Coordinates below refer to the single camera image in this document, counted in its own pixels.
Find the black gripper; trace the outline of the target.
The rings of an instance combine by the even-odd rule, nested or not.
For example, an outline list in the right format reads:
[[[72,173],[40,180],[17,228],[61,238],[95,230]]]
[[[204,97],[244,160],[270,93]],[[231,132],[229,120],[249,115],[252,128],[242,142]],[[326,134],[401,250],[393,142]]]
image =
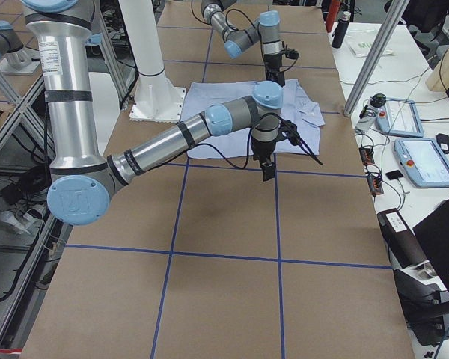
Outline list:
[[[284,42],[278,40],[263,44],[263,63],[266,71],[266,80],[284,86],[284,73],[281,72]]]
[[[271,160],[271,155],[275,150],[277,137],[278,127],[271,129],[255,127],[251,131],[253,160],[259,161],[264,182],[275,178],[275,163]]]

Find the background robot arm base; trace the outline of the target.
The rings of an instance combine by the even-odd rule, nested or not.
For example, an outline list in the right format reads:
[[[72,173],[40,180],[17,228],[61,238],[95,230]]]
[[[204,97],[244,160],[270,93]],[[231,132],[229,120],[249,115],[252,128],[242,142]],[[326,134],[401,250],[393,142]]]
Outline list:
[[[39,65],[39,51],[26,47],[13,26],[0,20],[0,71],[5,75],[31,76]]]

